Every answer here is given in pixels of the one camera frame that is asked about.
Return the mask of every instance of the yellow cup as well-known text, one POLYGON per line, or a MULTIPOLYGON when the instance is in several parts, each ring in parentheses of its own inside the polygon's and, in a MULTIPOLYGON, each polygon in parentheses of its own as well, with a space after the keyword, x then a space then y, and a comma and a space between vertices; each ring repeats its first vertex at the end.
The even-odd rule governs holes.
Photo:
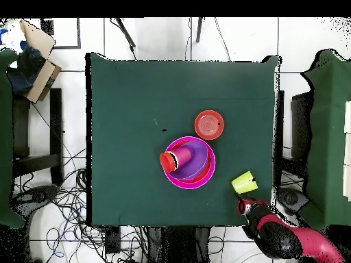
POLYGON ((240 177, 237 177, 235 180, 233 180, 232 186, 238 194, 250 192, 258 188, 257 183, 254 181, 254 177, 250 171, 247 171, 240 177))

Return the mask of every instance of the green table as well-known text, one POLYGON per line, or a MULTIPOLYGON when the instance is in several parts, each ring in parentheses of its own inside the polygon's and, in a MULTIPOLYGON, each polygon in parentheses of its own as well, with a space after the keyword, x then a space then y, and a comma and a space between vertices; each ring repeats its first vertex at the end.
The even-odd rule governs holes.
POLYGON ((313 201, 301 209, 313 228, 351 226, 351 202, 343 196, 345 103, 351 101, 351 62, 337 52, 318 53, 304 73, 313 90, 310 114, 311 149, 307 160, 307 195, 313 201))
POLYGON ((12 195, 12 159, 13 159, 13 131, 12 131, 12 89, 7 78, 7 67, 18 58, 11 49, 0 51, 0 225, 20 228, 25 221, 12 211, 10 196, 12 195))
POLYGON ((114 62, 92 53, 88 72, 90 62, 93 225, 244 225, 230 182, 248 170, 258 183, 252 194, 270 201, 277 57, 114 62), (208 141, 216 169, 206 185, 183 190, 165 177, 159 155, 175 139, 196 136, 203 110, 225 123, 208 141))

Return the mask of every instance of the red plate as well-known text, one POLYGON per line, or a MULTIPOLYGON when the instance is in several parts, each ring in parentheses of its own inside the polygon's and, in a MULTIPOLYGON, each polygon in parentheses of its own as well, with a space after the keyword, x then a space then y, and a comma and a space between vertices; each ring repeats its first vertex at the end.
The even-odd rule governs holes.
POLYGON ((196 134, 205 140, 213 140, 221 135, 224 129, 222 116, 213 110, 206 110, 195 119, 196 134))

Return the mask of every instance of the pink plate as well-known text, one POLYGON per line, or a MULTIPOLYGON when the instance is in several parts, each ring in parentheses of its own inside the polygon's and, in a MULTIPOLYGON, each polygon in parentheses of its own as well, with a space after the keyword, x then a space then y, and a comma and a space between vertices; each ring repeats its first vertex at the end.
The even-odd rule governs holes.
POLYGON ((204 142, 202 139, 200 138, 196 138, 196 137, 192 137, 192 136, 185 136, 185 137, 181 137, 177 140, 174 140, 165 151, 171 150, 172 148, 174 148, 178 143, 180 142, 184 142, 184 141, 201 141, 202 143, 204 143, 207 147, 207 150, 210 154, 210 169, 208 170, 207 174, 204 176, 203 179, 196 181, 195 183, 184 183, 179 179, 176 179, 172 176, 170 176, 169 173, 165 173, 167 179, 174 184, 175 186, 177 186, 178 188, 183 188, 185 190, 193 190, 196 188, 199 188, 200 186, 203 186, 206 182, 208 182, 210 180, 210 178, 212 177, 213 173, 215 172, 215 167, 216 167, 216 160, 215 160, 215 154, 213 153, 213 150, 210 148, 210 146, 204 142))

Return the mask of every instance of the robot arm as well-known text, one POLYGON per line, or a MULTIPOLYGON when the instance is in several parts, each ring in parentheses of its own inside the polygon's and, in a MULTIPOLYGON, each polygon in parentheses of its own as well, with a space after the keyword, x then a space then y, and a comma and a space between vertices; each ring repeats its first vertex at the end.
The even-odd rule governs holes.
POLYGON ((318 231, 282 222, 264 201, 240 199, 238 211, 249 222, 243 229, 270 258, 310 257, 318 263, 344 263, 339 250, 318 231))

